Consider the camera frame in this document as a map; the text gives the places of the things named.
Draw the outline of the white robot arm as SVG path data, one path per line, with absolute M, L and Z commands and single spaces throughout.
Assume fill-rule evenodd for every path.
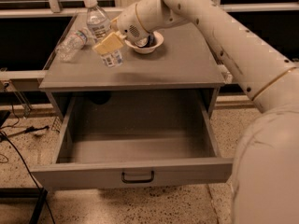
M 141 0 L 94 46 L 106 54 L 125 41 L 189 21 L 261 112 L 239 139 L 232 171 L 233 224 L 299 224 L 299 67 L 212 0 Z

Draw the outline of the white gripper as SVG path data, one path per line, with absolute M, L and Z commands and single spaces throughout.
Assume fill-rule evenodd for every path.
M 93 37 L 95 39 L 93 50 L 96 53 L 100 55 L 112 53 L 125 45 L 125 38 L 131 42 L 138 42 L 150 35 L 142 26 L 136 8 L 137 3 L 131 4 L 118 17 L 111 20 L 111 29 L 118 32 L 110 32 L 101 38 Z

